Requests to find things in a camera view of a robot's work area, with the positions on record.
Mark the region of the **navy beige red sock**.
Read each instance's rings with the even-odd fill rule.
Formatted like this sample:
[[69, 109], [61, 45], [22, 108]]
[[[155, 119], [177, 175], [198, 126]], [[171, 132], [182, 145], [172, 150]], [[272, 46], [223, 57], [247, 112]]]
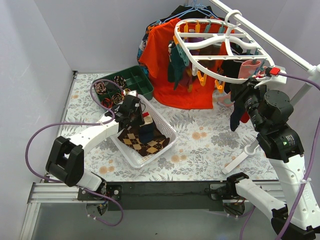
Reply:
[[143, 113], [142, 116], [144, 124], [139, 127], [138, 138], [142, 144], [147, 144], [154, 139], [156, 125], [148, 112]]

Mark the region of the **white sock clip hanger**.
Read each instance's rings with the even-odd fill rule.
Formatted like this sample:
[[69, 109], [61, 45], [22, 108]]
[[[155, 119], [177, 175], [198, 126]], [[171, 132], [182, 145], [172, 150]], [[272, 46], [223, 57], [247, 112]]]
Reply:
[[191, 64], [192, 75], [198, 76], [202, 85], [207, 77], [230, 83], [242, 84], [245, 77], [229, 77], [212, 70], [211, 63], [224, 61], [239, 61], [252, 63], [255, 67], [251, 72], [257, 76], [265, 68], [265, 64], [275, 65], [271, 56], [241, 28], [242, 23], [237, 20], [231, 23], [231, 17], [240, 17], [239, 10], [230, 10], [225, 19], [188, 18], [179, 21], [174, 28], [173, 40], [180, 57], [185, 64]]

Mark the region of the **navy blue sock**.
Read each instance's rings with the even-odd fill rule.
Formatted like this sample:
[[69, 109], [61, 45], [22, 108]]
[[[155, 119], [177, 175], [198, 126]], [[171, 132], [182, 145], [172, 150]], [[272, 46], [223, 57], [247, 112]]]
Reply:
[[238, 104], [234, 104], [234, 109], [229, 120], [230, 130], [232, 132], [234, 132], [240, 125], [240, 121], [244, 113], [245, 109], [243, 107], [239, 106]]

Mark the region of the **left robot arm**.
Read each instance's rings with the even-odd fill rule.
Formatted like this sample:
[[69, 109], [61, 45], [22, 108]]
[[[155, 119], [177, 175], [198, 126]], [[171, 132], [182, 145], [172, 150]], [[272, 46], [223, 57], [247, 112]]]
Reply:
[[107, 193], [104, 179], [85, 169], [85, 156], [107, 138], [143, 123], [141, 100], [129, 94], [93, 126], [68, 138], [57, 137], [45, 170], [67, 186], [86, 188], [95, 200], [101, 200]]

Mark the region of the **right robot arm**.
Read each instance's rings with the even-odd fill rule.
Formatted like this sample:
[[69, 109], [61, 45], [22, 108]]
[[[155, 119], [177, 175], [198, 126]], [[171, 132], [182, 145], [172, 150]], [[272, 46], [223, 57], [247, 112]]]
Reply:
[[249, 115], [257, 141], [273, 166], [284, 194], [279, 200], [239, 172], [210, 189], [217, 198], [251, 202], [271, 222], [279, 240], [314, 240], [320, 232], [320, 206], [308, 179], [300, 137], [287, 123], [293, 106], [287, 94], [268, 89], [255, 78], [230, 85], [231, 100]]

